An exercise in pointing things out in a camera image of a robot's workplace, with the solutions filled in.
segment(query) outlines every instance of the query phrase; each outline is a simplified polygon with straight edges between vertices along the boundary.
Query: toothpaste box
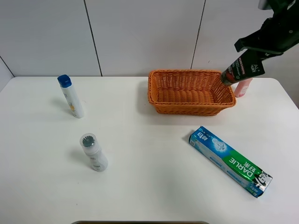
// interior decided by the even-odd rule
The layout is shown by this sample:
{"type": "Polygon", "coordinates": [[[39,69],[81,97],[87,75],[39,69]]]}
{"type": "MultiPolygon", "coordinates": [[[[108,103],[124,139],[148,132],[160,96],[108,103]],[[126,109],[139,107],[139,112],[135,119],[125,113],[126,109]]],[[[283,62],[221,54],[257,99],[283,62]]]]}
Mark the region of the toothpaste box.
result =
{"type": "Polygon", "coordinates": [[[272,177],[216,135],[201,126],[189,143],[254,197],[264,193],[272,177]]]}

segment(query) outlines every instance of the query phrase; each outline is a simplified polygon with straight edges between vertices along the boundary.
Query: white tiled wall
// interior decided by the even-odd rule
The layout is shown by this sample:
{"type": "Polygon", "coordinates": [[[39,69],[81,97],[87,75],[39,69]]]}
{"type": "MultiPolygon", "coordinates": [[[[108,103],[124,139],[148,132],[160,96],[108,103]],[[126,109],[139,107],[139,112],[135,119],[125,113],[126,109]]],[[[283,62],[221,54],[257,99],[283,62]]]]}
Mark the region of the white tiled wall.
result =
{"type": "MultiPolygon", "coordinates": [[[[192,68],[224,70],[241,54],[234,43],[272,16],[258,2],[0,0],[0,53],[15,76],[100,76],[100,68],[103,76],[147,76],[189,69],[192,59],[192,68]]],[[[263,75],[280,81],[297,105],[298,57],[296,46],[265,61],[263,75]]]]}
{"type": "Polygon", "coordinates": [[[87,0],[103,76],[191,67],[204,0],[87,0]]]}
{"type": "Polygon", "coordinates": [[[83,0],[0,0],[0,54],[15,76],[100,76],[83,0]]]}

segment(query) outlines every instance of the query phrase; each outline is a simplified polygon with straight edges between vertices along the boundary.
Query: orange wicker basket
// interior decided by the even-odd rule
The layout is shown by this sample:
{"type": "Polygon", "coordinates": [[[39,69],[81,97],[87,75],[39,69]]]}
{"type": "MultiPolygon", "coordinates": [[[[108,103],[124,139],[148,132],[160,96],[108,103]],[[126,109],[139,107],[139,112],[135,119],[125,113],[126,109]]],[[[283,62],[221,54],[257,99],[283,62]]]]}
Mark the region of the orange wicker basket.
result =
{"type": "Polygon", "coordinates": [[[236,104],[216,70],[154,70],[148,100],[158,113],[214,116],[236,104]]]}

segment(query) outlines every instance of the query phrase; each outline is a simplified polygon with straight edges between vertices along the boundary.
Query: black robotic arm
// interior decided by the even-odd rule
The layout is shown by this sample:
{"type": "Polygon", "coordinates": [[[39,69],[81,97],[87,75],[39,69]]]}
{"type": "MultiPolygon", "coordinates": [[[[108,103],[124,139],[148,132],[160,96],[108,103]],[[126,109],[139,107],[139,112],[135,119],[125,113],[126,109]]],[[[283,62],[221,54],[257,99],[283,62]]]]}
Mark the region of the black robotic arm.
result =
{"type": "Polygon", "coordinates": [[[273,17],[235,43],[238,52],[248,50],[222,73],[225,85],[264,74],[263,60],[280,56],[299,43],[299,0],[260,0],[259,9],[272,9],[273,17]]]}

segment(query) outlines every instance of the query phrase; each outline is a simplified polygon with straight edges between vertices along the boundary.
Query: bottle label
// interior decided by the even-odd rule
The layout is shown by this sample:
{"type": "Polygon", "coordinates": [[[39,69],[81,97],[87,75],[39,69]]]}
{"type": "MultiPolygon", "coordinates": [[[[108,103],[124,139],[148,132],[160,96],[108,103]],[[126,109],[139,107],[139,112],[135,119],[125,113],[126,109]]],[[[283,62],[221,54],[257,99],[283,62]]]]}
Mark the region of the bottle label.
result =
{"type": "Polygon", "coordinates": [[[90,157],[90,162],[92,164],[93,169],[95,169],[96,171],[102,171],[103,167],[102,164],[100,164],[99,162],[99,155],[96,154],[90,157]]]}
{"type": "Polygon", "coordinates": [[[239,96],[240,96],[240,97],[244,96],[247,89],[248,89],[248,86],[244,86],[244,88],[241,90],[239,96]]]}
{"type": "Polygon", "coordinates": [[[262,60],[257,52],[247,50],[221,74],[221,80],[225,85],[231,85],[264,73],[262,60]]]}

